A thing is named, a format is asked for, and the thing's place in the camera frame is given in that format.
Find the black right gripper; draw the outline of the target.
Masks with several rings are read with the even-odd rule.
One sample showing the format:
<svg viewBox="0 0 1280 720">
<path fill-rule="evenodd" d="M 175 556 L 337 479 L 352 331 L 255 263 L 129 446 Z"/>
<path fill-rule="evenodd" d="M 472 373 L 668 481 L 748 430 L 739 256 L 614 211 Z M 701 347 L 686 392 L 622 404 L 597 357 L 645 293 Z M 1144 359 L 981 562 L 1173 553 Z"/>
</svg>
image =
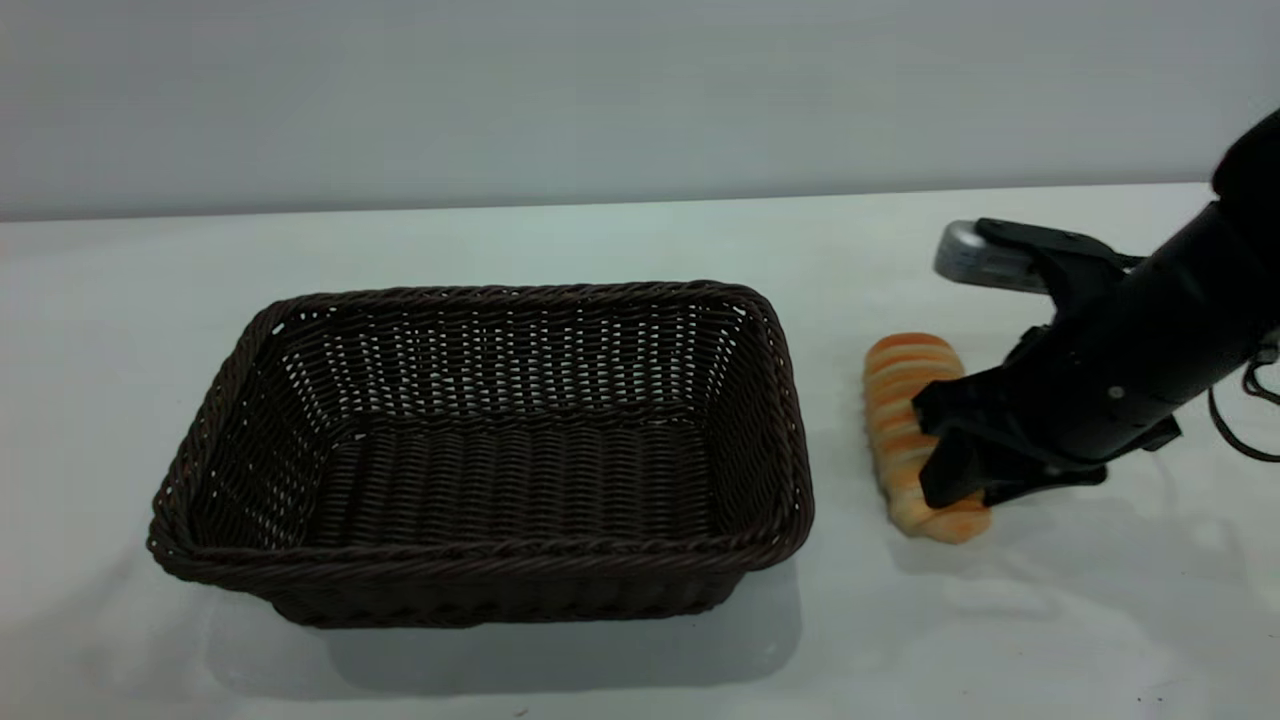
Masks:
<svg viewBox="0 0 1280 720">
<path fill-rule="evenodd" d="M 922 429 L 941 437 L 919 475 L 931 509 L 1100 486 L 1103 464 L 1174 438 L 1178 409 L 1238 368 L 1277 359 L 1277 242 L 1224 202 L 1140 259 L 1038 225 L 980 218 L 972 231 L 1025 256 L 1053 319 L 1001 365 L 916 396 Z M 991 443 L 1059 468 L 991 475 Z"/>
</svg>

